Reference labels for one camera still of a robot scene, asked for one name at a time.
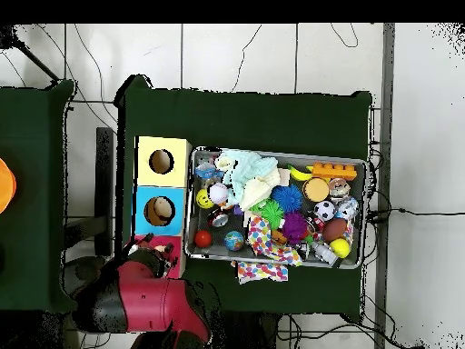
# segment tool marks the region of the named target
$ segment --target white ball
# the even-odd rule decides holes
[[[208,196],[214,204],[222,204],[228,199],[228,188],[217,182],[209,187]]]
[[[328,222],[336,214],[336,208],[330,201],[321,201],[315,205],[313,212],[324,222]]]

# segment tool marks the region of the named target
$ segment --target dark green tablecloth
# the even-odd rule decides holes
[[[74,83],[0,88],[0,157],[16,177],[0,214],[0,309],[66,312],[59,282],[63,250],[64,107]]]
[[[368,92],[336,96],[154,90],[138,75],[126,81],[115,103],[121,106],[119,125],[125,130],[124,240],[130,237],[135,135],[185,138],[193,146],[367,159]],[[228,262],[190,259],[183,277],[212,282],[226,310],[359,316],[360,268],[291,267],[287,283],[239,285]]]

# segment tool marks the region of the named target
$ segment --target box hole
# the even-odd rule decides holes
[[[149,158],[150,168],[157,174],[168,174],[173,170],[174,158],[168,150],[155,150]]]
[[[167,226],[174,218],[174,204],[166,196],[156,196],[145,204],[143,215],[153,226]]]

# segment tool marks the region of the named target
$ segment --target yellow box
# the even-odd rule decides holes
[[[187,187],[191,145],[185,139],[139,136],[137,184]]]

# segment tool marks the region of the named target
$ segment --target patterned fabric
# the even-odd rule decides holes
[[[248,242],[255,255],[265,255],[275,261],[299,266],[302,259],[295,249],[290,246],[280,246],[272,241],[270,223],[258,215],[252,214],[249,223]]]
[[[243,262],[237,264],[239,284],[262,280],[263,278],[277,282],[285,282],[289,279],[289,271],[283,264],[251,264]],[[236,262],[232,261],[231,265],[236,266]]]

